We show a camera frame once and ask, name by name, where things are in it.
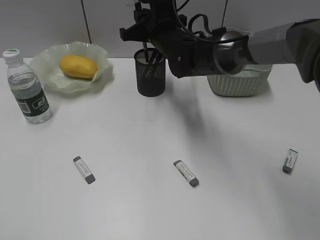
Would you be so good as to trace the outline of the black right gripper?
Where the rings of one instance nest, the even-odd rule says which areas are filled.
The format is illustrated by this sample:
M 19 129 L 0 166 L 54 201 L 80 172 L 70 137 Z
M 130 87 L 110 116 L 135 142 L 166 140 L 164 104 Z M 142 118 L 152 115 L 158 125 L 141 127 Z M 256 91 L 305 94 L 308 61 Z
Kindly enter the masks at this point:
M 135 0 L 135 24 L 120 28 L 124 42 L 151 43 L 163 55 L 175 54 L 175 4 L 173 0 Z

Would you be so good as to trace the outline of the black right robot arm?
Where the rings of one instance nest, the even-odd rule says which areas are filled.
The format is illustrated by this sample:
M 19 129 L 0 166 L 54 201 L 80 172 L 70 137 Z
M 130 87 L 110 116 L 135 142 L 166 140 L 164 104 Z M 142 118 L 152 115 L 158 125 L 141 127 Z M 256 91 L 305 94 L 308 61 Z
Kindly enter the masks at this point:
M 320 83 L 320 21 L 290 22 L 243 35 L 213 31 L 208 37 L 192 31 L 174 0 L 136 3 L 135 23 L 119 30 L 125 41 L 152 44 L 177 78 L 234 75 L 246 65 L 296 65 L 304 83 Z

